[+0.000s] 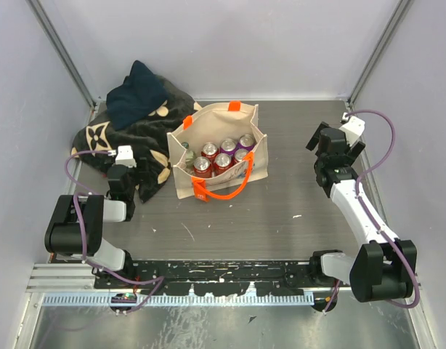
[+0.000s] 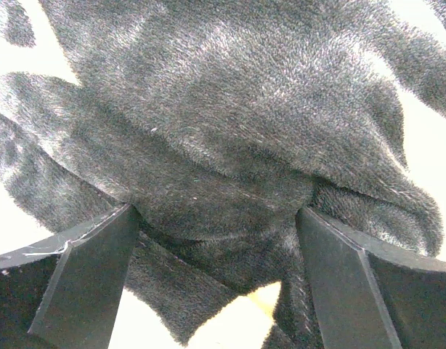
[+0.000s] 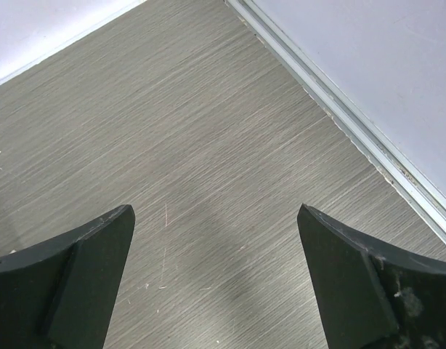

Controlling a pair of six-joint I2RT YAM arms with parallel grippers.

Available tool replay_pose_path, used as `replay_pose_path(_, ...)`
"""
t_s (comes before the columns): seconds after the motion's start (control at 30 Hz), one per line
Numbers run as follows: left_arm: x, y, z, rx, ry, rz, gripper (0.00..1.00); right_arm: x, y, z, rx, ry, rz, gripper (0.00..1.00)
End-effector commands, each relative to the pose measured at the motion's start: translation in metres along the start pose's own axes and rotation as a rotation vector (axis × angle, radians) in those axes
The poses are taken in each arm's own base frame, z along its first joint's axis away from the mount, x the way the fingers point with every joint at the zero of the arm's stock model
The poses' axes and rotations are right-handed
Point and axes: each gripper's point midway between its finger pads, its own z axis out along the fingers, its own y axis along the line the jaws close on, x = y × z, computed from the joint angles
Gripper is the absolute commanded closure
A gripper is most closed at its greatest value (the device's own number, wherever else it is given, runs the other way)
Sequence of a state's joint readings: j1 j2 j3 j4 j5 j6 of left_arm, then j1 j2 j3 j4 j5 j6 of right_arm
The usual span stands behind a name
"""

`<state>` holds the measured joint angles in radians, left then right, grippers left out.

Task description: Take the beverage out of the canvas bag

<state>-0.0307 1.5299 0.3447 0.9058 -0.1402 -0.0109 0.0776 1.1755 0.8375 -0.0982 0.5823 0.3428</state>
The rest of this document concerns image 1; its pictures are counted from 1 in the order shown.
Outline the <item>purple soda can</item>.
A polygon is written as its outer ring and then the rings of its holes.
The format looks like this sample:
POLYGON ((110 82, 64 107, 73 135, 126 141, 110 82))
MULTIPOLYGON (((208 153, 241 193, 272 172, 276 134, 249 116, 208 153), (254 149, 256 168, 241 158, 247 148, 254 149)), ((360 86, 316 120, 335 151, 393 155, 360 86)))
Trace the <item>purple soda can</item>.
POLYGON ((244 134, 238 139, 238 149, 245 149, 252 151, 256 145, 256 140, 253 135, 244 134))
POLYGON ((234 156, 235 152, 238 149, 238 144, 234 139, 227 138, 220 143, 219 152, 227 154, 228 156, 234 156))

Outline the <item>beige canvas tote bag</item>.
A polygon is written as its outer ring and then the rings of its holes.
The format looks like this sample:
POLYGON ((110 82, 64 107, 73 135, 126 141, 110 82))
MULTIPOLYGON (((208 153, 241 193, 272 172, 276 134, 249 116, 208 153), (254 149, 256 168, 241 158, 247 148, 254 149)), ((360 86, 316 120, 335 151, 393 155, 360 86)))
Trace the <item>beige canvas tote bag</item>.
POLYGON ((169 132, 177 197, 230 200, 248 182, 268 177, 267 135, 258 121, 258 105, 214 103, 169 132))

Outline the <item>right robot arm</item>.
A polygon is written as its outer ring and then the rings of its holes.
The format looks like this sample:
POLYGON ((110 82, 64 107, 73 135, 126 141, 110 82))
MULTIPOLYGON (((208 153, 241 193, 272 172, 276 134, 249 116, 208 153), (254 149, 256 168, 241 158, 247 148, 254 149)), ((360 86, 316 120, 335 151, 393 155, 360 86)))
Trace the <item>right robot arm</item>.
POLYGON ((339 250, 314 252, 309 277, 317 286, 333 279, 348 284, 360 302, 415 297, 416 246, 400 239, 379 217, 352 167, 365 147, 359 140, 364 129, 357 118, 339 128, 323 122, 307 143, 317 157, 317 184, 340 209, 360 248, 356 257, 339 250))

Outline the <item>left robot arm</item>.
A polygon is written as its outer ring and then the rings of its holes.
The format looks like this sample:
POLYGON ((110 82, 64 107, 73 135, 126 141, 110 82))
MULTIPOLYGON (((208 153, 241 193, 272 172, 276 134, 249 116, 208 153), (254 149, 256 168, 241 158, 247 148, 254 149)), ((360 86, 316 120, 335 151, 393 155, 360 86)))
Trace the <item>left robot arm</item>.
POLYGON ((137 268, 129 252, 113 246, 103 237, 105 222, 128 222, 135 210, 132 170, 114 165, 107 172, 107 196, 61 195, 55 205, 44 236, 49 253, 77 258, 110 274, 120 288, 137 279, 137 268))

